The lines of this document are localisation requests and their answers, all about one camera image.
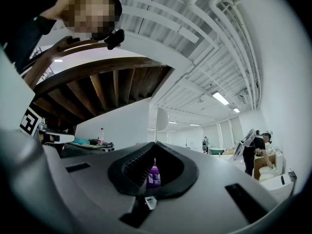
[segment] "white ceiling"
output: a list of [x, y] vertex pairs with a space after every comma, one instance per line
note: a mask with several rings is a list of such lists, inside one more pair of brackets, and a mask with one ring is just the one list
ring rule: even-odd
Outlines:
[[[209, 11], [208, 1], [198, 0], [196, 5], [223, 27]], [[203, 126], [220, 122], [235, 116], [235, 107], [241, 112], [249, 110], [250, 104], [243, 104], [237, 96], [246, 84], [228, 48], [204, 20], [186, 7], [185, 2], [121, 0], [123, 15], [117, 28], [125, 30], [126, 38], [120, 49], [127, 52], [118, 48], [113, 51], [87, 50], [64, 57], [63, 63], [53, 63], [52, 68], [61, 70], [89, 61], [127, 55], [143, 55], [172, 66], [175, 71], [153, 95], [150, 128], [156, 126], [157, 107], [165, 108], [169, 119], [178, 122], [169, 124], [166, 130], [191, 128], [190, 123]], [[219, 6], [222, 9], [226, 4], [221, 2]], [[248, 50], [232, 10], [227, 9], [225, 14]], [[42, 37], [38, 46], [52, 45], [67, 35], [85, 37], [69, 32], [61, 22], [57, 22], [51, 33]], [[224, 95], [230, 104], [224, 106], [214, 99], [211, 94], [215, 91]]]

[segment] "person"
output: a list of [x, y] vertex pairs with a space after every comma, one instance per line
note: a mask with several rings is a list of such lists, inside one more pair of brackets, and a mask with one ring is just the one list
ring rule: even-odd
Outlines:
[[264, 140], [264, 144], [265, 144], [265, 150], [267, 152], [267, 154], [269, 154], [272, 150], [271, 150], [271, 134], [270, 133], [264, 133], [262, 134], [263, 136], [263, 140]]
[[203, 152], [208, 154], [208, 152], [209, 152], [209, 147], [208, 147], [209, 141], [208, 141], [208, 138], [206, 136], [204, 137], [202, 145], [203, 145]]
[[1, 0], [0, 5], [5, 22], [0, 44], [19, 73], [56, 20], [73, 32], [105, 39], [122, 13], [119, 0]]
[[259, 154], [264, 157], [267, 165], [272, 166], [272, 163], [269, 161], [268, 154], [265, 150], [265, 143], [263, 136], [256, 136], [252, 141], [250, 147], [245, 147], [243, 152], [243, 158], [245, 162], [245, 173], [252, 176], [254, 169], [254, 155]]

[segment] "wooden staircase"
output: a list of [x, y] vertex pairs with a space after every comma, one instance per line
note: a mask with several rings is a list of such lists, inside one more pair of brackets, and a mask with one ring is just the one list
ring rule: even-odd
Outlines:
[[[89, 62], [37, 84], [30, 107], [46, 118], [49, 128], [71, 130], [86, 120], [151, 97], [172, 70], [145, 57]], [[38, 79], [38, 72], [32, 71]], [[29, 76], [25, 80], [29, 84], [37, 83]]]

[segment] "white panel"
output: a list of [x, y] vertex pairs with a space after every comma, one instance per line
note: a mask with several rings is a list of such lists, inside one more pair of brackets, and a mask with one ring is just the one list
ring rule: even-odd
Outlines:
[[218, 137], [219, 137], [219, 147], [223, 148], [223, 137], [222, 137], [222, 132], [221, 132], [221, 126], [220, 123], [216, 124], [216, 128], [218, 131]]
[[76, 137], [97, 138], [104, 128], [104, 141], [113, 142], [115, 149], [147, 142], [150, 99], [115, 109], [77, 125]]
[[189, 147], [191, 150], [197, 152], [202, 152], [202, 140], [202, 131], [200, 127], [194, 127], [185, 131], [168, 132], [169, 144]]
[[208, 138], [208, 141], [212, 147], [220, 147], [218, 130], [215, 125], [203, 127], [203, 136]]
[[154, 142], [155, 141], [155, 131], [147, 131], [147, 141]]
[[235, 117], [233, 119], [230, 119], [232, 124], [232, 130], [234, 135], [234, 141], [241, 141], [244, 137], [243, 135], [243, 129], [242, 125], [240, 124], [239, 117]]
[[16, 130], [35, 96], [0, 46], [0, 127]]
[[226, 120], [220, 123], [221, 131], [222, 131], [222, 138], [223, 138], [223, 147], [224, 148], [231, 148], [233, 147], [232, 144], [232, 133], [230, 129], [229, 122]]
[[163, 143], [167, 143], [167, 132], [158, 132], [157, 140]]

